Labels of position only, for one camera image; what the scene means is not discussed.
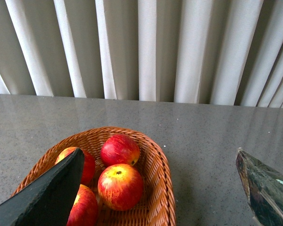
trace woven basket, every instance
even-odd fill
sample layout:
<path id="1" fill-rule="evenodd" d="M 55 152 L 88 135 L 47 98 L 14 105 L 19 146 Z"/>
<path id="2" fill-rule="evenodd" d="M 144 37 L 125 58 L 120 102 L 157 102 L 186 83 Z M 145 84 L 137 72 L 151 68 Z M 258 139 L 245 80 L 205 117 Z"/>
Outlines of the woven basket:
<path id="1" fill-rule="evenodd" d="M 129 135 L 141 150 L 135 167 L 143 177 L 144 193 L 139 203 L 128 211 L 109 209 L 102 203 L 97 191 L 98 179 L 105 169 L 100 159 L 101 147 L 110 136 L 119 133 Z M 57 156 L 71 146 L 87 150 L 95 159 L 96 172 L 88 187 L 95 193 L 99 204 L 98 226 L 175 226 L 175 202 L 167 159 L 152 139 L 131 129 L 118 127 L 90 129 L 60 141 L 40 158 L 12 196 L 50 169 Z"/>

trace curtain fold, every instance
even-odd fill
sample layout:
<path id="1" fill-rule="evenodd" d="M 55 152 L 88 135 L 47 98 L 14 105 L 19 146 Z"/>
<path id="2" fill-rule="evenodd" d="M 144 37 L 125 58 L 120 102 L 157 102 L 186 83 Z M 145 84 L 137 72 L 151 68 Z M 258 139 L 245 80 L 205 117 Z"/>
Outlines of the curtain fold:
<path id="1" fill-rule="evenodd" d="M 283 0 L 0 0 L 0 93 L 283 108 Z"/>
<path id="2" fill-rule="evenodd" d="M 263 0 L 234 0 L 226 22 L 210 103 L 233 105 Z"/>
<path id="3" fill-rule="evenodd" d="M 251 70 L 241 101 L 242 106 L 256 106 L 283 43 L 283 0 L 275 1 L 272 15 Z"/>
<path id="4" fill-rule="evenodd" d="M 75 97 L 103 98 L 95 2 L 54 0 Z"/>

